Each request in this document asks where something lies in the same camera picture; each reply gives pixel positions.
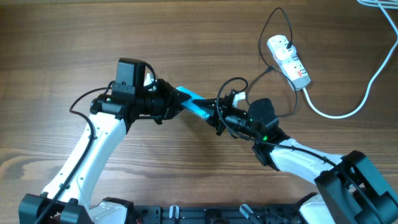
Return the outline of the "blue screen smartphone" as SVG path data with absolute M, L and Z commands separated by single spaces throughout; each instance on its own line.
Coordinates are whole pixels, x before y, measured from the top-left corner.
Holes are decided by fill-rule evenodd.
M 193 101 L 194 100 L 204 100 L 204 98 L 196 93 L 192 92 L 191 90 L 186 89 L 183 86 L 176 87 L 176 90 L 188 94 L 190 99 L 185 100 L 181 103 L 181 105 L 186 109 L 192 112 L 193 114 L 197 115 L 199 118 L 208 121 L 210 118 L 210 114 L 206 112 L 201 106 L 198 106 Z

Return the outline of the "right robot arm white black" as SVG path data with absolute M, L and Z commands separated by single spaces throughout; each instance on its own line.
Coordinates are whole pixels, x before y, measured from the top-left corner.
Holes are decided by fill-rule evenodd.
M 235 104 L 234 93 L 224 98 L 195 100 L 217 132 L 254 143 L 258 161 L 277 171 L 296 175 L 318 189 L 304 200 L 299 214 L 307 223 L 394 223 L 397 194 L 369 158 L 360 151 L 329 154 L 299 144 L 279 128 L 267 98 L 248 110 Z

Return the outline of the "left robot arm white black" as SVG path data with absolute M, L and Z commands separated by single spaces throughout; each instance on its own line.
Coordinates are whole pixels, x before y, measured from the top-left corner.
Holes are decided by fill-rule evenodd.
M 120 58 L 116 79 L 83 115 L 86 129 L 66 163 L 40 195 L 26 194 L 19 205 L 20 223 L 134 223 L 134 204 L 108 198 L 91 208 L 94 188 L 118 144 L 133 122 L 152 119 L 157 124 L 174 118 L 190 95 L 172 87 L 145 61 Z

